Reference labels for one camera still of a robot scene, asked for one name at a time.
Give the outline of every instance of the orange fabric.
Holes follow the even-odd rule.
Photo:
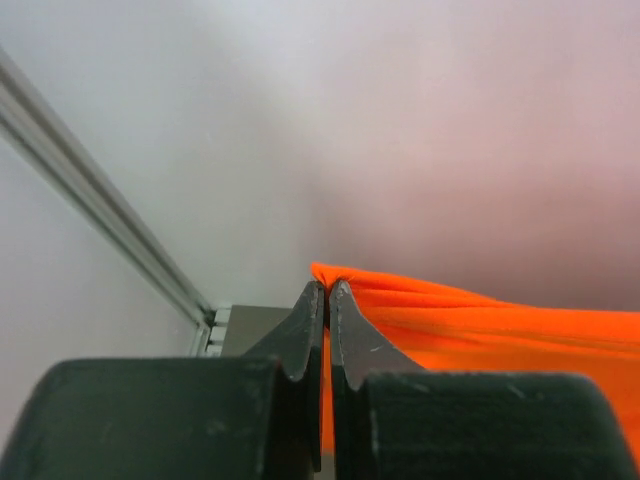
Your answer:
[[[364,316],[425,368],[589,376],[640,464],[640,313],[535,308],[397,275],[317,263],[311,270],[328,290],[348,280]],[[325,335],[325,451],[333,451],[329,348]]]

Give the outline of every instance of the cloth fold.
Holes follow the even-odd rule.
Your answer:
[[[347,280],[363,315],[426,369],[589,376],[611,403],[640,465],[640,313],[537,308],[319,263],[311,271],[327,291]],[[325,332],[323,448],[331,452],[329,348]]]

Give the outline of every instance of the white wall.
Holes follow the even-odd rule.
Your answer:
[[[0,447],[54,363],[186,355],[194,334],[0,133]]]
[[[196,286],[311,260],[640,308],[633,0],[0,0],[0,43]]]

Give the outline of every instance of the gray strip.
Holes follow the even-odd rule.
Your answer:
[[[0,50],[0,129],[180,311],[198,325],[210,310],[89,153]]]

